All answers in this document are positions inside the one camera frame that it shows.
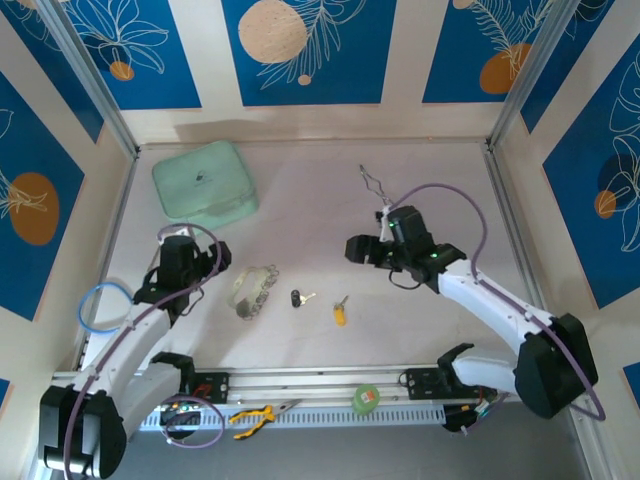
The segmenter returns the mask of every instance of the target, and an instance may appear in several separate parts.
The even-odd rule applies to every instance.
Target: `white leaf drawing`
[[[596,211],[603,218],[622,212],[620,251],[630,253],[640,248],[640,52],[620,81],[609,130],[618,171],[598,196]]]
[[[584,1],[580,2],[580,5],[576,8],[573,17],[571,17],[567,28],[564,29],[565,33],[571,37],[572,40],[575,40],[578,32],[578,25],[582,22],[597,22],[604,14],[608,3],[609,0],[599,0],[599,2],[595,4],[594,1],[589,3],[585,3]]]
[[[469,9],[476,14],[480,32],[489,37],[495,50],[506,52],[518,42],[520,24],[510,0],[476,0]]]
[[[70,0],[63,5],[87,48],[98,51],[103,70],[120,72],[120,80],[133,78],[132,70],[121,71],[125,65],[164,73],[164,61],[153,47],[167,42],[169,30],[139,20],[137,0]]]
[[[0,140],[9,131],[14,112],[8,109],[0,109]],[[46,212],[47,207],[42,202],[47,198],[47,194],[29,195],[14,187],[0,170],[0,219],[6,217],[11,209],[16,212],[20,207],[29,207],[41,212]]]
[[[351,13],[345,14],[346,5],[354,1],[358,1],[356,7]],[[302,19],[307,31],[305,46],[290,60],[263,64],[263,69],[258,73],[259,77],[265,78],[261,90],[280,80],[291,83],[301,76],[313,78],[324,63],[331,60],[332,52],[340,52],[342,48],[338,27],[356,17],[366,2],[367,0],[293,0],[290,6]]]
[[[43,42],[47,47],[56,52],[60,47],[51,36],[51,32],[42,21],[42,17],[34,8],[18,2],[18,0],[2,0],[9,11],[20,21],[24,30],[36,40]]]

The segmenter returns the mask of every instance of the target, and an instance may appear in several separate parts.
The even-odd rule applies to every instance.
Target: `wire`
[[[419,288],[422,285],[422,282],[418,282],[417,285],[414,285],[413,287],[405,287],[404,285],[400,285],[399,283],[396,283],[393,281],[393,270],[391,270],[389,272],[389,281],[391,282],[392,285],[401,288],[402,290],[415,290],[417,288]]]
[[[187,315],[189,315],[193,311],[195,306],[198,304],[198,302],[204,298],[204,290],[202,290],[202,288],[199,288],[198,292],[200,292],[200,296],[198,297],[198,299],[191,304],[191,306],[189,307],[189,309],[185,313],[182,313],[180,315],[181,317],[186,317]]]
[[[529,314],[529,312],[527,312],[527,310],[524,307],[518,304],[518,302],[511,299],[508,295],[505,295],[500,290],[496,289],[493,285],[490,285],[482,278],[478,278],[478,269],[477,269],[478,257],[480,257],[480,253],[482,252],[485,244],[487,243],[489,229],[487,227],[487,220],[484,216],[484,213],[482,213],[482,209],[480,208],[478,203],[473,198],[471,198],[471,196],[468,193],[459,189],[458,187],[454,187],[453,185],[447,185],[446,183],[425,183],[424,185],[420,185],[419,187],[416,187],[410,190],[409,192],[407,192],[405,195],[403,195],[400,198],[400,200],[398,200],[396,203],[391,205],[390,210],[394,210],[398,208],[398,206],[400,206],[400,204],[402,204],[405,200],[407,200],[411,195],[413,195],[416,192],[419,192],[420,190],[424,190],[426,188],[444,188],[445,190],[450,190],[452,192],[457,193],[458,195],[461,195],[471,204],[471,206],[474,208],[474,210],[478,214],[478,217],[480,217],[480,222],[482,223],[482,238],[480,240],[480,244],[478,245],[478,248],[476,249],[476,251],[473,254],[473,257],[471,258],[471,273],[473,275],[473,278],[485,290],[488,290],[490,293],[492,293],[493,295],[495,295],[496,297],[504,301],[507,305],[512,307],[520,315],[523,315],[527,320],[530,320],[536,327],[541,329],[543,332],[545,332],[549,336],[549,338],[558,346],[562,354],[565,356],[565,358],[571,365],[571,368],[573,368],[573,370],[575,371],[585,391],[591,397],[591,400],[593,401],[593,404],[595,405],[598,413],[594,414],[593,412],[590,412],[585,408],[582,408],[573,404],[571,405],[571,408],[590,418],[593,418],[594,420],[599,420],[601,422],[606,420],[607,415],[604,411],[604,407],[602,406],[602,403],[600,402],[600,399],[598,398],[596,391],[594,390],[593,386],[589,382],[587,375],[584,373],[584,370],[582,370],[582,367],[580,367],[580,365],[578,364],[578,361],[575,359],[573,354],[569,351],[569,349],[564,344],[564,342],[560,340],[560,338],[555,334],[555,332],[551,330],[538,317],[536,317],[533,314]]]
[[[205,443],[200,443],[198,445],[188,445],[183,442],[178,442],[177,440],[174,440],[173,438],[171,438],[171,435],[169,434],[169,427],[178,418],[178,416],[175,416],[172,419],[170,419],[167,422],[167,424],[162,428],[162,434],[167,439],[168,443],[170,443],[171,445],[175,445],[176,447],[190,448],[195,450],[200,448],[212,447],[214,444],[216,444],[220,440],[220,438],[222,437],[222,434],[224,433],[224,415],[220,413],[220,410],[218,410],[213,403],[211,403],[209,400],[206,400],[204,398],[195,397],[191,395],[176,395],[175,397],[168,398],[163,403],[173,403],[173,402],[196,402],[196,403],[199,403],[200,405],[210,408],[216,413],[216,415],[218,415],[218,418],[220,418],[220,431],[218,432],[218,435],[216,435],[214,439],[209,440],[208,442],[205,442]]]
[[[106,353],[100,359],[98,364],[95,366],[95,371],[93,372],[93,374],[90,375],[87,378],[86,383],[84,384],[84,386],[80,390],[80,393],[78,393],[76,401],[73,404],[73,407],[71,409],[71,414],[69,415],[69,421],[67,422],[67,428],[66,428],[66,431],[65,431],[65,434],[64,434],[64,445],[63,445],[63,450],[62,450],[62,452],[63,452],[62,453],[62,459],[63,459],[62,463],[63,463],[63,467],[64,467],[65,480],[72,480],[72,474],[71,474],[71,441],[73,439],[73,429],[74,429],[74,426],[76,424],[76,420],[78,418],[78,414],[80,412],[80,407],[82,406],[82,402],[84,401],[84,398],[87,396],[87,392],[91,388],[91,385],[96,380],[96,378],[98,378],[98,376],[100,375],[100,372],[102,372],[102,369],[106,365],[107,361],[111,358],[113,353],[117,350],[118,346],[120,346],[120,344],[126,338],[126,336],[130,332],[132,332],[133,328],[135,328],[136,325],[138,325],[142,320],[144,320],[147,317],[147,315],[149,315],[151,312],[153,312],[154,310],[156,310],[160,306],[164,305],[165,303],[170,302],[174,298],[178,298],[178,297],[180,297],[180,296],[182,296],[184,294],[191,293],[194,290],[197,290],[202,285],[204,285],[209,280],[211,280],[218,273],[218,270],[220,269],[220,263],[222,262],[222,249],[220,247],[220,242],[218,242],[218,239],[216,238],[216,236],[212,232],[210,232],[209,230],[207,230],[204,227],[201,227],[200,225],[195,225],[195,224],[192,224],[192,223],[176,223],[176,224],[172,224],[172,225],[169,225],[169,226],[164,227],[163,229],[161,229],[158,232],[158,237],[160,237],[162,234],[164,234],[164,232],[166,230],[168,230],[170,228],[176,228],[176,227],[196,228],[196,229],[204,232],[205,234],[207,234],[213,240],[214,245],[216,247],[216,263],[213,266],[213,269],[211,270],[211,273],[209,273],[209,275],[207,275],[205,278],[203,278],[200,282],[198,282],[198,283],[196,283],[196,284],[194,284],[194,285],[192,285],[190,287],[184,288],[183,290],[180,290],[178,292],[172,293],[171,295],[167,295],[163,299],[161,299],[158,302],[154,303],[149,308],[144,310],[140,315],[138,315],[133,320],[133,322],[132,322],[133,324],[131,326],[125,327],[124,330],[122,330],[122,333],[115,337],[115,339],[113,340],[113,343],[109,346],[109,349],[106,351]]]
[[[498,398],[496,398],[493,403],[491,403],[491,405],[489,405],[489,407],[487,407],[487,410],[485,410],[485,412],[478,416],[478,419],[472,424],[469,425],[468,427],[462,427],[462,434],[466,437],[467,435],[469,435],[469,433],[476,429],[478,427],[478,425],[480,425],[488,416],[491,412],[496,412],[500,406],[502,406],[502,404],[504,403],[504,401],[507,399],[507,397],[509,396],[508,393],[503,393],[502,395],[499,395]]]
[[[409,384],[407,382],[402,383],[402,380],[400,380],[402,378],[402,375],[404,375],[404,379],[407,379],[407,372],[402,372],[400,375],[398,375],[398,385],[400,385],[403,388],[408,388]]]
[[[95,333],[97,335],[106,335],[106,334],[110,334],[110,333],[115,333],[115,332],[118,331],[118,328],[119,328],[119,327],[116,327],[116,328],[112,328],[112,329],[109,329],[109,330],[98,330],[96,328],[93,328],[93,327],[90,327],[89,325],[87,325],[87,323],[84,321],[84,318],[82,318],[82,310],[84,310],[84,306],[87,303],[87,301],[89,300],[89,298],[91,298],[91,296],[95,292],[97,292],[98,290],[102,290],[105,287],[112,287],[112,288],[115,288],[116,290],[120,291],[125,297],[127,297],[127,300],[129,301],[129,303],[131,305],[133,305],[133,297],[131,296],[131,294],[122,285],[120,285],[118,283],[115,283],[115,282],[102,282],[102,283],[99,283],[98,285],[93,287],[91,290],[89,290],[87,293],[85,293],[84,297],[82,297],[82,300],[80,300],[80,304],[78,305],[78,313],[77,313],[78,323],[87,332]]]
[[[472,413],[475,408],[475,405],[461,405],[460,410],[456,410],[455,412],[445,412],[445,417],[451,417],[454,415],[460,415],[461,413]]]

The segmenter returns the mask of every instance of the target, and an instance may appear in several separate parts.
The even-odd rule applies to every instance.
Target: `yellow key tag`
[[[344,297],[340,303],[336,303],[333,306],[333,318],[336,320],[336,325],[344,327],[347,324],[347,316],[344,314],[344,304],[347,302],[349,295]]]

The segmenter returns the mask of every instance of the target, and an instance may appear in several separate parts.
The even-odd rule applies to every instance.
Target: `pliers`
[[[276,416],[286,412],[290,408],[295,407],[301,401],[302,399],[289,400],[288,402],[281,403],[277,407],[274,407],[272,405],[266,405],[263,409],[260,409],[260,410],[244,410],[242,412],[236,413],[229,419],[229,423],[234,423],[235,421],[241,419],[242,417],[249,417],[254,415],[264,415],[264,418],[260,420],[260,422],[251,430],[244,433],[238,433],[234,435],[233,438],[235,440],[244,440],[246,438],[251,437],[254,433],[256,433],[258,430],[264,427],[267,423],[275,422]]]

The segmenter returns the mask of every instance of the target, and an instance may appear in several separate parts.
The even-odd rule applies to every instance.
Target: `metal frame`
[[[62,54],[82,83],[89,97],[128,156],[135,161],[139,147],[124,121],[116,101],[100,75],[91,55],[76,33],[58,0],[35,0],[38,14],[51,32]]]
[[[139,148],[126,126],[117,105],[97,71],[82,41],[76,34],[71,22],[64,14],[57,0],[35,0],[40,14],[60,45],[74,71],[80,78],[91,98],[94,100],[105,120],[113,128],[123,148],[135,158]],[[533,251],[530,237],[526,235],[525,222],[515,192],[505,171],[504,161],[496,156],[496,146],[504,138],[511,122],[519,115],[528,95],[544,69],[553,49],[561,38],[566,25],[580,0],[557,0],[549,17],[542,26],[535,48],[528,61],[516,78],[504,107],[483,148],[483,156],[489,172],[494,193],[499,204],[504,224],[507,228],[511,246],[517,262],[517,268],[524,280],[529,300],[533,305],[546,308],[543,292],[536,280],[536,265],[528,252]],[[122,214],[127,202],[131,181],[135,169],[129,172],[129,178],[121,198],[105,257],[104,277],[109,259],[113,253],[120,228]],[[231,374],[229,383],[229,403],[246,406],[262,406],[265,402],[276,403],[295,398],[305,398],[309,407],[342,407],[349,405],[354,388],[363,383],[373,383],[379,387],[382,406],[403,406],[410,401],[407,390],[399,384],[399,376],[409,367],[428,368],[430,365],[394,365],[379,367],[331,367],[331,368],[289,368],[289,369],[225,369]],[[58,372],[53,383],[67,384],[76,372]],[[445,401],[424,401],[425,404],[451,404],[465,401],[462,399]],[[616,469],[607,461],[610,449],[606,448],[598,426],[575,414],[573,424],[588,452],[587,463],[595,478],[618,478]]]
[[[527,56],[516,77],[511,91],[507,95],[502,111],[487,139],[489,151],[493,152],[496,145],[506,134],[511,122],[520,114],[531,90],[535,86],[542,70],[547,64],[565,28],[573,17],[581,0],[555,0],[549,16],[540,28],[540,32],[533,43],[533,48]]]
[[[127,206],[127,201],[129,200],[129,193],[131,192],[131,186],[133,184],[133,178],[135,177],[137,170],[138,162],[134,161],[129,167],[129,172],[127,173],[127,180],[124,184],[124,188],[122,190],[122,194],[120,195],[120,201],[118,203],[118,209],[116,211],[116,216],[113,221],[113,225],[111,227],[111,231],[109,232],[109,240],[107,242],[107,246],[105,249],[105,253],[103,255],[102,268],[100,269],[100,275],[98,277],[98,283],[103,282],[107,278],[107,273],[109,271],[109,264],[111,263],[111,258],[113,257],[113,252],[116,248],[116,241],[118,240],[118,233],[120,232],[120,226],[122,225],[122,218],[124,217],[124,211]],[[87,321],[89,324],[93,323],[96,314],[98,312],[98,306],[100,304],[100,298],[102,297],[102,290],[99,290],[89,301],[89,315],[87,315]],[[76,340],[74,342],[74,355],[73,355],[73,368],[75,370],[80,370],[82,365],[82,358],[84,356],[85,350],[87,348],[89,341],[89,333],[80,329],[76,335]]]

